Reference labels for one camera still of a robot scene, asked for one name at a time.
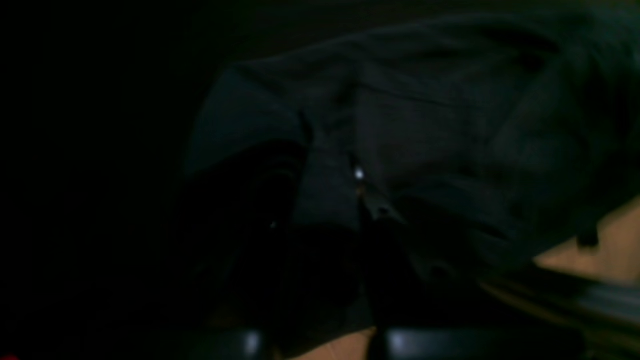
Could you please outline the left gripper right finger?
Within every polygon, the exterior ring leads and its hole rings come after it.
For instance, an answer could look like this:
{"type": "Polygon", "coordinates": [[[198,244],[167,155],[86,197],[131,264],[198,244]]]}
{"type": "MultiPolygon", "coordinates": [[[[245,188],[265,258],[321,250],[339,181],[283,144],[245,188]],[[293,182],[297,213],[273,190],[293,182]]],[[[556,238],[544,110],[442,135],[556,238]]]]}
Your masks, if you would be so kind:
{"type": "Polygon", "coordinates": [[[480,287],[475,225],[414,194],[394,202],[352,162],[361,268],[377,335],[369,360],[585,360],[583,335],[480,287]]]}

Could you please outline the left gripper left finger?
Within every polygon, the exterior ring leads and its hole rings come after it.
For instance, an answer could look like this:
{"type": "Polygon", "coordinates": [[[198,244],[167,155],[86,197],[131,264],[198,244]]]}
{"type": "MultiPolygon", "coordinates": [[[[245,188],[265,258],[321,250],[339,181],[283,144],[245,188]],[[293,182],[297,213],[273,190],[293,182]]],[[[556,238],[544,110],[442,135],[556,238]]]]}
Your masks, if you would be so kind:
{"type": "Polygon", "coordinates": [[[270,140],[190,175],[167,256],[137,288],[117,360],[279,360],[275,308],[307,149],[270,140]]]}

